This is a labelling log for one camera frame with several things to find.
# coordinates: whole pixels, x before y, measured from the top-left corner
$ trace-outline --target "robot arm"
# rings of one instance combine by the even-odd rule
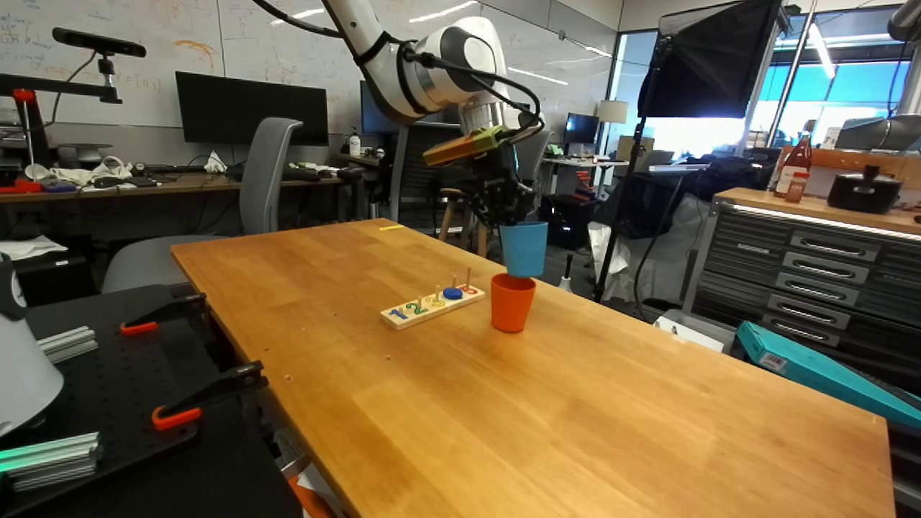
[[[321,0],[340,33],[298,24],[268,0],[253,4],[297,30],[341,39],[387,119],[412,125],[458,106],[462,140],[426,151],[423,161],[428,167],[474,161],[462,194],[481,223],[514,226],[531,211],[535,197],[514,177],[512,145],[543,127],[540,102],[507,78],[498,33],[487,19],[462,19],[423,40],[396,40],[380,26],[369,0]],[[530,96],[530,105],[508,102],[507,86]]]
[[[507,60],[487,19],[462,19],[423,40],[394,40],[381,33],[369,0],[321,0],[377,105],[394,122],[412,125],[459,106],[462,135],[514,129],[507,105]]]
[[[921,0],[907,0],[889,22],[891,40],[921,40]]]

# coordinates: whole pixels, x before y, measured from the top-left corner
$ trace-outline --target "gray drawer cabinet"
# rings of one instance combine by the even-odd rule
[[[753,319],[921,396],[921,239],[715,203],[684,311]]]

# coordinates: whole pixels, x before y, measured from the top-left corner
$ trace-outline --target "orange cup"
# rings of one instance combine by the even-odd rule
[[[502,334],[521,334],[530,304],[535,301],[535,289],[537,285],[531,279],[508,275],[492,276],[492,329]]]

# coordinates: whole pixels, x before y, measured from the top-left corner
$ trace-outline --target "red handle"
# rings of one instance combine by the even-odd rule
[[[160,417],[160,413],[164,413],[164,406],[153,410],[153,416],[148,416],[148,424],[153,424],[153,429],[158,436],[167,436],[167,433],[176,433],[176,429],[187,429],[187,426],[199,424],[200,416],[203,416],[199,406],[176,413],[176,416],[167,416],[167,417]]]
[[[35,89],[12,89],[12,99],[13,99],[17,105],[35,105]]]
[[[120,338],[145,338],[145,334],[156,334],[158,331],[158,322],[137,322],[137,325],[120,325],[118,334]]]

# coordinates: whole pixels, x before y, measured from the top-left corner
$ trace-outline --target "cable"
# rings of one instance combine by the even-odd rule
[[[91,60],[97,53],[91,53],[74,73],[66,75],[63,83],[72,83]],[[59,105],[59,92],[53,92],[53,106],[52,106],[52,119],[42,127],[53,127],[58,122],[58,105]]]
[[[512,111],[517,111],[517,114],[522,114],[522,115],[531,119],[531,125],[527,125],[527,127],[521,127],[521,129],[514,129],[514,132],[502,132],[502,140],[514,141],[514,135],[530,132],[531,127],[543,129],[543,119],[537,115],[537,114],[540,114],[540,99],[537,99],[531,89],[527,89],[522,83],[508,81],[508,78],[494,75],[494,73],[481,73],[481,70],[458,68],[458,65],[448,65],[448,60],[442,60],[442,58],[438,58],[438,56],[428,56],[428,53],[426,53],[426,56],[407,53],[406,58],[423,65],[426,70],[435,70],[435,68],[438,68],[438,70],[448,70],[448,73],[469,75],[481,89],[492,92],[498,102],[502,102],[502,105],[508,105]],[[494,89],[492,89],[488,83],[482,83],[482,81],[498,81],[498,83],[507,83],[507,86],[522,92],[522,96],[531,102],[531,111],[527,111],[527,105],[517,105],[517,102],[494,92]]]
[[[253,4],[262,7],[268,16],[274,16],[275,22],[294,26],[294,30],[301,30],[301,33],[311,33],[311,36],[321,36],[321,39],[341,39],[335,30],[324,30],[324,26],[312,26],[312,24],[297,22],[288,13],[271,7],[268,0],[253,0]]]
[[[633,272],[633,311],[635,311],[638,319],[643,319],[643,315],[642,315],[642,301],[638,301],[638,275],[642,275],[648,256],[653,253],[653,249],[655,249],[655,242],[658,242],[658,237],[661,237],[661,230],[664,230],[664,223],[669,220],[669,206],[676,206],[676,199],[679,199],[679,194],[682,194],[682,188],[684,188],[684,178],[688,178],[688,177],[682,177],[679,184],[669,191],[666,206],[664,206],[664,213],[661,213],[658,223],[655,223],[655,237],[653,237],[649,246],[642,250],[642,256],[638,256],[638,263],[635,263],[635,272]]]
[[[898,73],[901,73],[901,60],[907,56],[908,43],[902,40],[901,43],[901,53],[898,53],[898,60],[894,60],[894,70],[891,70],[891,78],[889,78],[889,96],[885,96],[885,119],[891,119],[891,96],[894,96],[894,81],[898,81]]]

